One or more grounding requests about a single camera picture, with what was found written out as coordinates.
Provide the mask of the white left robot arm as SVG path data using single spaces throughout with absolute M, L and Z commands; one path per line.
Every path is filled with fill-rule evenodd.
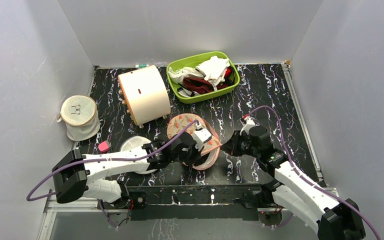
M 52 168 L 56 201 L 67 204 L 84 197 L 124 208 L 130 200 L 127 187 L 108 177 L 130 172 L 147 174 L 172 162 L 191 166 L 201 158 L 204 144 L 211 138 L 202 129 L 176 134 L 167 142 L 151 141 L 113 153 L 82 154 L 79 149 L 71 150 Z

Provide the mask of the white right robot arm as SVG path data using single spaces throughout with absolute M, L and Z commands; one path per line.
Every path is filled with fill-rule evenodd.
M 254 157 L 259 167 L 273 180 L 262 186 L 262 202 L 268 207 L 280 205 L 306 223 L 320 240 L 362 240 L 366 231 L 351 199 L 344 203 L 320 191 L 287 155 L 277 149 L 263 126 L 236 130 L 221 146 L 230 156 Z

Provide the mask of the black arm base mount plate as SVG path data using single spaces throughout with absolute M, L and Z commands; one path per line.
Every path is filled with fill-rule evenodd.
M 283 208 L 271 203 L 260 184 L 168 185 L 128 187 L 117 203 L 100 201 L 110 214 L 126 212 L 132 221 L 154 219 L 240 219 L 266 225 L 283 220 Z

